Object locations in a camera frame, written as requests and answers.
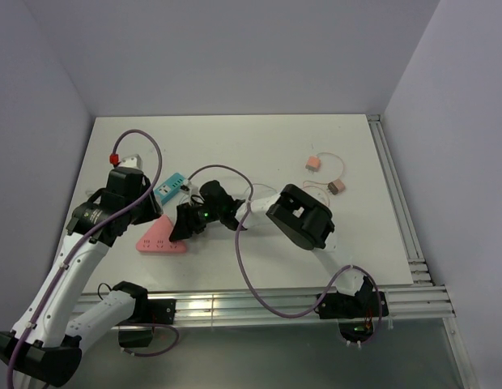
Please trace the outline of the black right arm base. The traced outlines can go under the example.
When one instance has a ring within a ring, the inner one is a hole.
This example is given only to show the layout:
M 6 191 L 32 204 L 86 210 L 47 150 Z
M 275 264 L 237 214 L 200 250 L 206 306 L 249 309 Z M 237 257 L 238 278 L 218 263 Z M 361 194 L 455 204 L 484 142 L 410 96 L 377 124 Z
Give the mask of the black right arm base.
M 348 319 L 339 325 L 341 336 L 351 343 L 363 343 L 375 331 L 373 319 L 387 317 L 389 308 L 385 294 L 377 293 L 372 281 L 364 276 L 361 288 L 353 296 L 328 293 L 314 312 L 319 319 Z

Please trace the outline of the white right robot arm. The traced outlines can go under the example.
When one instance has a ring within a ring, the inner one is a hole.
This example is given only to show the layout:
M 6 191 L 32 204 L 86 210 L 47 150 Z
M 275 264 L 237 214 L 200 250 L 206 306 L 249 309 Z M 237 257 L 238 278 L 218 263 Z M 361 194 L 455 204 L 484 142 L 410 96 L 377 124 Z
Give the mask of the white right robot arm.
M 257 286 L 249 276 L 241 251 L 244 231 L 271 224 L 297 248 L 316 253 L 327 248 L 327 239 L 335 232 L 332 211 L 294 184 L 286 185 L 269 197 L 254 199 L 232 197 L 217 180 L 201 185 L 201 199 L 181 203 L 176 208 L 176 222 L 169 235 L 170 242 L 182 242 L 202 234 L 209 224 L 219 223 L 235 233 L 236 261 L 249 291 Z

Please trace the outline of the pink triangular power strip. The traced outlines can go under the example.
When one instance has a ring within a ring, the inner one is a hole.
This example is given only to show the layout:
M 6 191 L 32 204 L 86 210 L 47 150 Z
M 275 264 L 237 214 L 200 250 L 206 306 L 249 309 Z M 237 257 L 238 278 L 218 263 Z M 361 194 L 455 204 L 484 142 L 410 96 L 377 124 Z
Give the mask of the pink triangular power strip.
M 169 241 L 173 227 L 170 218 L 162 215 L 139 239 L 136 250 L 143 254 L 185 254 L 187 246 L 183 241 Z

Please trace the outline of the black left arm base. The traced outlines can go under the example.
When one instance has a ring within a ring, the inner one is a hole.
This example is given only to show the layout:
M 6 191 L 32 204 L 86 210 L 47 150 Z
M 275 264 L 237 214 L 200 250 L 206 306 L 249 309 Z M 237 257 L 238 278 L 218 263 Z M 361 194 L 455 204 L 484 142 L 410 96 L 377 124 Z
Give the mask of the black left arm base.
M 150 299 L 141 315 L 120 323 L 117 333 L 121 348 L 137 351 L 148 348 L 153 340 L 179 340 L 179 332 L 173 326 L 176 313 L 175 299 Z

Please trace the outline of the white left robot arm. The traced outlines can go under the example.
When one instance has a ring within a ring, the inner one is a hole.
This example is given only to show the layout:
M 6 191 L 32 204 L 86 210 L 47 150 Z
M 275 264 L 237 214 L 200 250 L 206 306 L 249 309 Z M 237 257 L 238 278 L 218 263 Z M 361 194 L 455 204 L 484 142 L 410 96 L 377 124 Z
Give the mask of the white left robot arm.
M 75 208 L 61 253 L 35 299 L 9 331 L 0 331 L 7 386 L 15 372 L 54 387 L 74 375 L 83 354 L 119 323 L 141 323 L 150 313 L 147 290 L 122 281 L 92 309 L 70 316 L 92 273 L 130 225 L 160 218 L 155 182 L 136 168 L 116 167 L 107 184 Z

